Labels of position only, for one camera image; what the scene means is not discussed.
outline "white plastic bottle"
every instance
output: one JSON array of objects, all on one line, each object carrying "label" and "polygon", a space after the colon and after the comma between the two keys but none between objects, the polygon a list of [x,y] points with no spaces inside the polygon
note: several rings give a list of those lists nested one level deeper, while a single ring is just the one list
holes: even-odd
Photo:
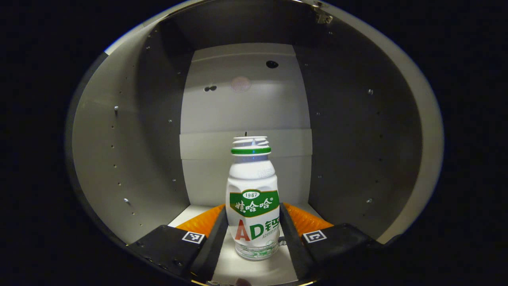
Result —
[{"label": "white plastic bottle", "polygon": [[268,160],[266,136],[235,137],[234,162],[226,187],[226,214],[236,252],[263,260],[278,249],[279,195],[277,176]]}]

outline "white back wall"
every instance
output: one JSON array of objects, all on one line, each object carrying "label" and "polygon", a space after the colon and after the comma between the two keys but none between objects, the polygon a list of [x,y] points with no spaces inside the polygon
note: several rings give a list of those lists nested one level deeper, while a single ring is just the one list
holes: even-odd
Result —
[{"label": "white back wall", "polygon": [[[267,67],[275,61],[277,68]],[[247,77],[236,92],[231,82]],[[204,91],[216,86],[215,91]],[[268,136],[282,202],[306,203],[312,132],[305,86],[291,45],[247,43],[195,52],[183,93],[180,152],[190,203],[225,201],[233,137]]]}]

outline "gray metal panel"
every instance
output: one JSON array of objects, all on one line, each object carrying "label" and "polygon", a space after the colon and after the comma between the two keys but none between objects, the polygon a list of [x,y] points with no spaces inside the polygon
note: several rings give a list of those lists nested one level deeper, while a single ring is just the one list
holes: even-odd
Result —
[{"label": "gray metal panel", "polygon": [[377,238],[418,175],[417,106],[400,71],[361,33],[337,19],[308,28],[295,52],[313,136],[309,203],[329,222]]},{"label": "gray metal panel", "polygon": [[[107,57],[74,117],[72,148],[83,193],[125,243],[167,224],[189,205],[178,121],[192,52],[185,47],[186,54],[177,53],[178,46],[170,53],[175,58],[166,57],[159,34],[134,35]],[[178,36],[172,39],[178,42]]]}]

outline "red letter a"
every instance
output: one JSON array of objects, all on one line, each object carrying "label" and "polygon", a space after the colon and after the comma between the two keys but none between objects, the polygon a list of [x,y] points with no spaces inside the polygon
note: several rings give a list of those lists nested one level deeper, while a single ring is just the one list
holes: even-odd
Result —
[{"label": "red letter a", "polygon": [[245,230],[245,227],[243,226],[243,220],[240,219],[240,222],[238,223],[238,230],[236,231],[236,240],[240,240],[240,238],[244,238],[246,241],[250,241],[249,236],[247,235],[247,231]]}]

